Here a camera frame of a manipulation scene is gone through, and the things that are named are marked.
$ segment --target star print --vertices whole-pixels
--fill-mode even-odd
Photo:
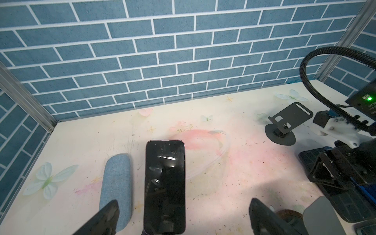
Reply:
[[[99,180],[101,179],[102,177],[95,177],[95,179],[93,179],[91,182],[92,183],[97,183],[97,182],[99,182]]]
[[[150,127],[149,131],[153,133],[153,131],[156,130],[156,128],[153,128],[152,126]]]

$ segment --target table surface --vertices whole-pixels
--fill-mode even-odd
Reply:
[[[317,80],[312,84],[334,103],[344,104],[346,96]],[[253,234],[248,215],[253,197],[276,211],[302,213],[323,194],[309,182],[297,155],[333,147],[335,139],[312,133],[312,119],[293,130],[292,146],[266,137],[269,121],[258,114],[273,116],[287,107],[288,101],[274,94],[288,95],[290,89],[307,98],[302,104],[314,113],[327,110],[302,83],[294,83],[59,123],[5,216],[0,234],[73,234],[98,212],[105,164],[119,153],[131,159],[133,196],[130,222],[117,234],[141,234],[145,145],[151,139],[185,143],[184,234]],[[79,166],[57,183],[51,200],[43,197],[43,190],[22,195],[45,162],[52,164],[52,175]],[[352,224],[340,220],[347,234],[354,234]]]

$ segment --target round stand base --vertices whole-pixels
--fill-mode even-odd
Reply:
[[[276,144],[280,145],[293,145],[296,142],[295,135],[292,131],[288,132],[284,137],[279,137],[275,134],[275,130],[278,129],[274,124],[267,124],[265,126],[266,136]]]

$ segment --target blue brick wallpaper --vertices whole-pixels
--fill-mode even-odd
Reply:
[[[351,47],[376,58],[375,16]],[[342,57],[324,83],[346,96],[351,96],[375,78],[374,70],[357,61]]]
[[[301,59],[335,45],[364,4],[0,2],[0,61],[57,120],[297,82]]]
[[[0,90],[0,221],[48,133]]]

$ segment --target white grout line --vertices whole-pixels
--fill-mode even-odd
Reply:
[[[288,59],[288,57],[290,56],[290,54],[291,54],[291,52],[292,52],[293,50],[290,50],[290,52],[288,53],[288,55],[287,55],[287,58],[286,59]]]
[[[95,55],[95,52],[94,52],[94,50],[93,50],[93,47],[91,46],[90,43],[88,43],[88,45],[89,45],[89,48],[90,48],[91,53],[93,54],[93,57],[96,58],[97,56]]]
[[[129,18],[128,8],[127,8],[127,4],[125,3],[125,0],[123,0],[123,5],[124,5],[124,10],[125,10],[125,16],[126,16],[127,18]]]
[[[355,91],[358,91],[358,89],[356,89],[355,87],[352,87],[352,86],[350,86],[349,84],[344,83],[343,81],[340,81],[340,80],[336,79],[335,77],[332,77],[332,76],[330,76],[330,75],[329,75],[328,77],[330,77],[331,79],[333,79],[333,80],[335,80],[335,81],[337,81],[337,82],[339,82],[339,83],[341,83],[341,84],[343,84],[343,85],[345,85],[345,86],[347,86],[347,87],[350,87],[351,89],[354,89]]]
[[[364,32],[364,31],[362,32],[362,34],[365,34],[365,35],[368,35],[368,36],[372,36],[372,37],[376,37],[376,34]]]
[[[22,125],[21,126],[23,126],[26,130],[28,130],[28,131],[30,131],[30,132],[32,132],[32,130],[30,130],[27,126],[25,126],[23,123],[22,123]]]
[[[59,92],[61,94],[61,96],[64,98],[65,101],[68,101],[68,99],[65,97],[65,95],[63,94],[63,92]]]
[[[373,73],[373,71],[374,71],[374,70],[371,70],[371,71],[368,73],[368,75],[367,75],[364,79],[367,79],[367,80],[368,80],[368,78],[371,76],[371,74]]]
[[[63,61],[63,58],[61,58],[61,55],[59,54],[58,50],[56,49],[56,47],[52,47],[53,50],[55,51],[55,53],[58,55],[60,61]]]
[[[69,6],[71,7],[71,9],[73,11],[73,14],[74,14],[74,17],[76,18],[77,22],[80,22],[80,18],[78,18],[76,9],[74,8],[74,6],[73,6],[73,4],[71,2],[69,3]]]
[[[17,104],[14,104],[12,106],[12,108],[9,109],[8,113],[6,113],[4,116],[7,116],[15,107],[17,106]],[[29,115],[25,115],[25,117],[22,119],[22,121],[20,121],[20,123],[18,124],[18,126],[13,130],[13,132],[8,136],[8,138],[4,141],[4,143],[0,146],[0,151],[6,146],[6,144],[9,142],[9,140],[11,140],[11,138],[14,136],[14,134],[18,131],[18,129],[22,126],[22,124],[24,123],[24,121],[29,117]]]
[[[116,57],[117,61],[118,61],[118,65],[120,67],[120,69],[123,69],[123,67],[121,66],[121,63],[120,63],[120,60],[119,60],[119,57]]]
[[[332,22],[330,22],[330,24],[329,24],[328,28],[326,29],[326,31],[329,30],[329,28],[332,26],[333,22],[334,22],[334,20],[332,20]]]
[[[340,5],[340,4],[347,4],[349,2],[356,3],[356,2],[364,2],[363,0],[353,0],[353,1],[346,1],[346,2],[333,2],[331,5]],[[54,24],[44,24],[44,25],[31,25],[31,26],[16,26],[14,29],[21,30],[21,29],[38,29],[38,28],[45,28],[45,27],[59,27],[59,26],[75,26],[75,25],[85,25],[85,24],[98,24],[98,23],[114,23],[114,22],[124,22],[124,21],[138,21],[138,20],[151,20],[151,19],[161,19],[161,18],[173,18],[173,17],[184,17],[184,16],[201,16],[201,15],[218,15],[218,14],[230,14],[230,13],[240,13],[240,12],[259,12],[262,10],[274,10],[274,9],[289,9],[289,8],[296,8],[296,7],[304,7],[304,6],[328,6],[328,3],[317,3],[317,4],[301,4],[301,5],[290,5],[290,6],[274,6],[274,7],[263,7],[263,8],[250,8],[250,9],[235,9],[235,10],[228,10],[228,11],[213,11],[213,12],[197,12],[197,13],[186,13],[186,14],[179,14],[176,15],[153,15],[147,17],[132,17],[132,18],[116,18],[116,19],[105,19],[105,20],[93,20],[93,21],[84,21],[84,22],[67,22],[67,23],[54,23]],[[0,28],[0,31],[6,31],[9,28]]]
[[[196,16],[193,17],[193,31],[196,31]]]
[[[58,113],[51,105],[49,105],[49,107],[52,109],[52,111],[54,111],[55,113]]]
[[[106,31],[107,31],[108,37],[109,37],[110,39],[112,39],[112,36],[111,36],[111,33],[110,33],[110,29],[108,28],[107,23],[105,23],[105,28],[106,28]]]
[[[309,39],[308,39],[308,41],[307,41],[305,47],[308,46],[308,43],[309,43],[309,41],[311,40],[311,38],[312,38],[312,35],[309,37]]]
[[[260,15],[259,15],[259,19],[257,21],[257,25],[260,25],[261,16],[262,16],[263,12],[264,12],[264,10],[261,10]]]
[[[348,74],[349,73],[345,73],[339,80],[342,81],[346,77],[346,75],[348,75]]]
[[[303,30],[303,28],[304,28],[304,25],[305,25],[305,22],[303,23],[303,26],[302,26],[302,28],[300,29],[298,35],[300,35],[300,34],[302,33],[302,30]]]
[[[4,107],[1,106],[1,105],[0,105],[0,108],[1,108],[2,110],[4,110],[5,112],[8,112],[8,110],[6,110],[6,108],[4,108]]]
[[[129,92],[129,86],[128,86],[128,83],[125,83],[125,85],[127,86],[127,92]]]
[[[93,106],[91,106],[91,103],[89,102],[89,100],[86,100],[86,102],[88,102],[88,105],[93,108]]]
[[[176,49],[176,35],[174,35],[174,49]]]
[[[359,79],[361,79],[363,81],[369,82],[364,77],[361,77],[361,76],[359,76],[359,75],[357,75],[355,73],[349,72],[349,71],[345,70],[344,68],[341,68],[341,67],[338,67],[338,66],[336,66],[336,68],[339,69],[339,70],[341,70],[341,71],[344,71],[345,73],[348,73],[348,74],[350,74],[350,75],[352,75],[354,77],[357,77],[357,78],[359,78]]]
[[[282,46],[283,40],[284,40],[284,38],[282,38],[281,43],[279,44],[279,47],[278,47],[279,50],[281,49],[281,46]]]
[[[24,47],[27,47],[26,43],[23,41],[23,39],[20,37],[20,35],[17,33],[16,30],[12,30],[12,32],[16,35],[16,37],[20,40],[20,42],[22,43],[22,45]]]
[[[263,82],[269,82],[269,81],[275,81],[275,80],[284,80],[284,79],[289,79],[289,78],[292,78],[292,77],[297,77],[297,76],[291,76],[291,77],[284,77],[282,79],[272,79],[272,80],[265,80]],[[225,79],[216,79],[216,80],[210,80],[210,81],[204,81],[204,82],[198,82],[198,83],[207,83],[207,82],[213,82],[213,81],[220,81],[220,80],[227,80],[227,79],[231,79],[231,78],[225,78]],[[255,84],[255,83],[261,83],[261,82],[250,82],[250,83],[244,83],[242,85],[249,85],[249,84]],[[220,89],[223,89],[223,88],[216,88],[216,89],[210,89],[210,91],[213,91],[213,90],[220,90]],[[142,101],[148,101],[150,99],[144,99],[144,100],[137,100],[137,102],[142,102]],[[121,104],[129,104],[129,103],[132,103],[132,102],[126,102],[126,103],[118,103],[116,105],[121,105]],[[97,108],[104,108],[104,107],[111,107],[111,106],[116,106],[115,104],[112,104],[112,105],[105,105],[105,106],[99,106],[99,107],[95,107],[95,109]],[[88,108],[88,109],[80,109],[78,111],[85,111],[85,110],[91,110],[91,108]],[[66,114],[66,113],[70,113],[72,111],[67,111],[67,112],[61,112],[61,113],[58,113],[58,114]]]
[[[33,12],[33,9],[31,9],[30,5],[27,4],[26,7],[29,9],[31,15],[33,16],[33,18],[35,19],[36,23],[38,25],[41,25],[41,22],[39,21],[39,19],[37,18],[37,16],[35,15],[35,13]]]
[[[112,99],[114,100],[114,103],[117,104],[115,96],[112,96]]]
[[[325,8],[325,10],[324,10],[324,12],[323,12],[323,14],[322,14],[322,16],[320,17],[320,19],[322,19],[323,17],[324,17],[324,15],[325,15],[325,12],[326,12],[326,10],[328,9],[328,7],[329,7],[329,4],[326,6],[326,8]]]
[[[172,0],[172,14],[175,15],[175,0]]]
[[[151,19],[150,21],[152,23],[152,32],[153,32],[153,35],[155,35],[154,20]]]
[[[21,150],[21,152],[25,153],[26,155],[28,155],[28,156],[31,157],[31,158],[33,157],[33,155],[29,154],[28,152],[26,152],[26,151],[23,150],[23,149]]]
[[[273,29],[274,29],[274,25],[271,27],[271,31],[270,31],[270,34],[269,34],[269,37],[268,37],[268,38],[271,37],[271,34],[273,33]]]
[[[261,55],[260,61],[259,61],[258,63],[261,63],[262,58],[264,57],[264,54],[265,54],[265,53],[263,53],[263,54]]]
[[[44,74],[48,77],[48,78],[51,78],[50,75],[47,73],[47,71],[44,70],[43,66],[39,66],[41,68],[41,70],[44,72]]]
[[[105,74],[104,73],[101,73],[101,74],[102,74],[103,79],[105,80],[105,83],[108,84]]]
[[[142,69],[140,69],[140,73],[141,73],[141,79],[144,79],[144,73],[142,72]]]
[[[251,53],[251,54],[242,54],[242,55],[237,55],[237,57],[241,57],[241,56],[244,56],[244,55],[256,55],[256,54],[261,54],[261,53],[258,53],[258,52],[256,52],[256,53]],[[226,57],[221,57],[221,58],[211,58],[211,59],[223,59],[223,58],[232,58],[233,56],[226,56]],[[200,59],[200,60],[196,60],[196,61],[207,61],[208,59]],[[174,62],[174,63],[168,63],[168,64],[164,64],[164,65],[175,65],[176,63]],[[153,68],[153,67],[158,67],[158,65],[154,65],[154,66],[145,66],[145,67],[141,67],[141,68]],[[140,67],[139,68],[127,68],[127,69],[116,69],[116,70],[110,70],[110,71],[106,71],[106,73],[108,73],[108,72],[118,72],[118,71],[127,71],[127,70],[134,70],[134,69],[140,69]],[[102,73],[104,73],[104,72],[94,72],[94,73],[85,73],[85,74],[79,74],[79,76],[87,76],[87,75],[94,75],[94,74],[102,74]],[[35,79],[35,80],[30,80],[30,81],[24,81],[24,82],[22,82],[22,83],[27,83],[27,82],[39,82],[39,81],[47,81],[47,80],[56,80],[56,79],[61,79],[61,78],[68,78],[68,77],[72,77],[72,76],[61,76],[61,77],[54,77],[54,78],[49,78],[49,79]],[[102,86],[102,85],[94,85],[94,86],[87,86],[87,88],[89,88],[89,87],[96,87],[96,86]],[[65,91],[67,91],[67,90],[75,90],[75,89],[77,89],[77,88],[70,88],[70,89],[66,89]],[[48,94],[48,93],[54,93],[54,91],[51,91],[51,92],[41,92],[41,94]]]
[[[12,66],[15,66],[14,63],[11,61],[10,58],[8,58],[8,56],[4,53],[4,52],[0,52],[7,60],[8,62],[12,65]]]
[[[299,23],[298,21],[294,21],[293,23],[291,22],[283,22],[280,24],[265,24],[262,25],[262,27],[265,26],[276,26],[276,25],[286,25],[286,24],[296,24]],[[223,28],[223,29],[215,29],[216,31],[227,31],[227,30],[238,30],[238,29],[254,29],[254,28],[259,28],[260,26],[258,25],[253,25],[253,26],[241,26],[241,27],[229,27],[229,28]],[[213,33],[214,29],[209,29],[209,30],[201,30],[200,33]],[[345,32],[345,29],[340,29],[340,30],[332,30],[330,33],[333,32]],[[35,46],[30,46],[30,47],[15,47],[15,48],[9,48],[9,49],[1,49],[0,51],[3,52],[9,52],[9,51],[18,51],[18,50],[28,50],[28,49],[41,49],[41,48],[50,48],[50,47],[61,47],[61,46],[69,46],[69,45],[83,45],[83,44],[88,44],[88,43],[100,43],[100,42],[115,42],[115,41],[124,41],[124,40],[135,40],[135,39],[144,39],[144,38],[159,38],[163,36],[177,36],[177,35],[189,35],[192,34],[193,31],[189,32],[181,32],[181,33],[165,33],[165,34],[158,34],[158,35],[143,35],[143,36],[135,36],[135,37],[123,37],[123,38],[113,38],[113,39],[99,39],[99,40],[91,40],[91,41],[77,41],[77,42],[66,42],[66,43],[56,43],[56,44],[48,44],[48,45],[35,45]],[[317,32],[317,33],[307,33],[304,35],[322,35],[328,32]],[[286,38],[286,36],[281,36],[281,37],[275,37],[274,39],[282,39]],[[222,43],[222,44],[217,44],[217,45],[231,45],[231,44],[239,44],[239,43],[244,43],[244,42],[251,42],[251,41],[266,41],[268,40],[267,38],[264,39],[254,39],[254,40],[248,40],[248,41],[241,41],[241,42],[229,42],[229,43]],[[209,45],[202,45],[202,46],[197,46],[198,48],[200,47],[208,47]]]
[[[211,41],[211,45],[213,45],[213,42],[214,42],[214,31],[212,32],[212,41]]]
[[[350,92],[350,94],[347,97],[350,97],[354,92],[355,90],[352,90],[352,92]]]
[[[295,16],[295,13],[296,13],[296,10],[297,10],[298,8],[296,7],[295,8],[295,10],[294,10],[294,13],[293,13],[293,15],[291,16],[291,20],[290,20],[290,22],[292,22],[293,21],[293,18],[294,18],[294,16]]]
[[[257,73],[257,74],[255,74],[255,75],[258,75],[258,74],[265,74],[265,73],[268,73],[268,72]],[[241,76],[235,76],[235,77],[230,77],[230,78],[238,78],[238,77],[242,77],[242,76],[244,76],[244,74],[242,74]],[[175,87],[175,86],[164,86],[163,88],[170,88],[170,87]],[[118,93],[118,94],[111,94],[111,95],[104,95],[104,96],[96,96],[96,97],[89,97],[89,98],[90,98],[90,99],[94,99],[94,98],[102,98],[102,97],[108,97],[108,96],[112,96],[112,95],[117,96],[117,95],[122,95],[122,94],[132,94],[132,93],[137,93],[137,92],[141,92],[141,91],[152,91],[152,90],[157,90],[157,89],[160,89],[160,87],[158,87],[158,88],[153,88],[153,89],[148,89],[148,90],[133,91],[133,92],[126,91],[126,92]],[[86,100],[86,99],[89,99],[89,98],[70,100],[70,101],[68,101],[68,102],[82,101],[82,100]],[[51,104],[49,104],[49,105],[56,105],[56,104],[62,104],[62,103],[68,103],[68,102],[65,102],[65,101],[63,101],[63,102],[56,102],[56,103],[51,103]]]
[[[136,41],[135,41],[134,39],[132,39],[132,42],[133,42],[133,46],[134,46],[134,48],[135,48],[135,52],[138,53],[138,52],[137,52]]]
[[[251,53],[252,47],[253,47],[253,42],[251,43],[251,47],[249,48],[248,54]]]
[[[69,0],[69,2],[97,2],[97,1],[111,1],[111,0]],[[44,1],[38,1],[38,0],[33,0],[33,1],[20,1],[20,2],[6,2],[6,3],[0,3],[0,6],[19,6],[19,5],[25,5],[25,4],[30,4],[30,5],[35,5],[35,4],[50,4],[50,3],[66,3],[67,0],[44,0]],[[353,0],[348,0],[347,2],[364,2],[364,0],[361,1],[353,1]],[[299,5],[310,5],[314,6],[315,4],[313,3],[304,3],[304,4],[299,4]]]
[[[240,29],[239,29],[239,31],[238,31],[238,36],[236,37],[236,42],[239,41],[239,36],[240,36]]]
[[[295,68],[295,66],[296,66],[296,64],[298,63],[298,61],[299,61],[299,59],[296,60],[296,62],[295,62],[295,64],[294,64],[294,67],[293,67],[293,68]]]

